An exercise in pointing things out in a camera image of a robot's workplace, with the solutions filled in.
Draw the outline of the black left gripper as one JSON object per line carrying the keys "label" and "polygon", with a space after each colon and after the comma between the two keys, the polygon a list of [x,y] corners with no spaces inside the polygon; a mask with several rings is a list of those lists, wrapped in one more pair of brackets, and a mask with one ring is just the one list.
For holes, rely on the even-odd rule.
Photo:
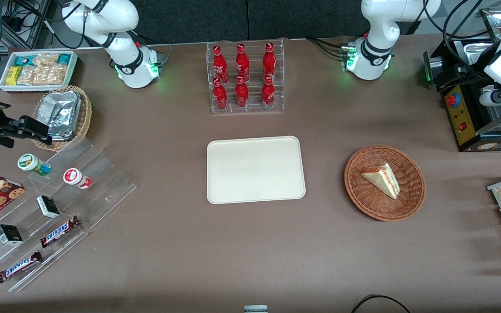
{"label": "black left gripper", "polygon": [[484,65],[475,64],[472,70],[468,70],[461,64],[446,65],[436,63],[434,65],[434,87],[438,92],[458,85],[475,84],[485,87],[492,84],[492,79],[483,72]]}

